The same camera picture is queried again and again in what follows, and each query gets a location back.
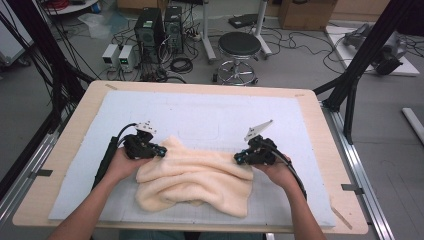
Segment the hand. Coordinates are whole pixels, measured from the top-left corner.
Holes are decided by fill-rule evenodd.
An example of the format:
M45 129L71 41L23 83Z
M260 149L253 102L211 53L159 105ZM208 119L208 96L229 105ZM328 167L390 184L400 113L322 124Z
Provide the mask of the hand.
M273 183L282 187L286 191L292 187L299 188L295 177L290 172L289 168L284 163L282 163L280 159L277 159L273 165L255 164L253 166L264 172Z
M125 148L118 148L104 178L119 182L151 160L152 159L129 159L125 154Z

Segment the computer tower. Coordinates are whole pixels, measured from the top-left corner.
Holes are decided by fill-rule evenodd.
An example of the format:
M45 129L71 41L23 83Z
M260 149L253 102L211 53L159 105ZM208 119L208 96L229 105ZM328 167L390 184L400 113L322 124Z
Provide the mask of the computer tower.
M180 6L168 6L163 20L165 33L168 37L168 49L171 53L184 53L183 23Z
M141 47L142 63L160 63L160 46L165 40L160 9L144 8L135 24L134 32Z

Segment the beige towel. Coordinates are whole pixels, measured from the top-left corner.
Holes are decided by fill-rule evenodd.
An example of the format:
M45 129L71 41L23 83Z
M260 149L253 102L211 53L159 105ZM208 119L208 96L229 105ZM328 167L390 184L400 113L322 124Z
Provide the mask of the beige towel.
M234 154L185 148L176 137L166 139L164 158L155 158L138 170L136 199L147 211L160 211L178 202L207 202L219 211L247 216L252 191L250 166L239 166Z

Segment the stool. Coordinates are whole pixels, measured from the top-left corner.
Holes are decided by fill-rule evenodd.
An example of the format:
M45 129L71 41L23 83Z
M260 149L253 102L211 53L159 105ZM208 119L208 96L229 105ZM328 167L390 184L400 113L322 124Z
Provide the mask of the stool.
M242 61L250 58L258 60L256 55L261 50L261 43L255 36L244 32L226 33L219 39L218 48L221 53L233 59L218 68L217 75L222 84L244 86L258 82L253 68Z

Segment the white surface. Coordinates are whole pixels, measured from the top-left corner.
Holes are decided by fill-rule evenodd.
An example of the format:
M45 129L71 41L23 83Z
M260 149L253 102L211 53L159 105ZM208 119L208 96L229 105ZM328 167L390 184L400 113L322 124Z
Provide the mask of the white surface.
M153 143L175 135L190 148L236 153L248 147L243 141L246 130L270 119L274 124L261 135L271 138L292 158L318 223L334 226L328 194L296 99L125 91L111 91L105 97L68 169L49 219L64 219L88 195L110 138L129 123L150 121L157 129ZM129 133L135 130L129 129L124 135ZM164 211L145 212L135 202L138 184L132 176L112 192L101 220L291 226L283 190L262 172L255 170L254 174L248 217L244 219L221 213L209 204L194 207L180 203Z
M328 38L331 40L333 45L335 45L341 38L343 38L345 33L352 32L354 30L356 30L356 28L344 28L344 27L333 27L333 26L327 26L326 28L326 31L328 33ZM355 56L357 50L353 46L345 46L342 43L342 41L343 40L341 40L338 43L336 47L336 52L340 60L343 60L342 61L343 66L347 68L347 66L349 66L350 62ZM401 57L399 60L403 63L403 65L396 68L389 75L417 76L418 74L420 74L420 72L418 72L418 70L405 57ZM365 73L377 74L377 72L374 70L372 66L368 66Z

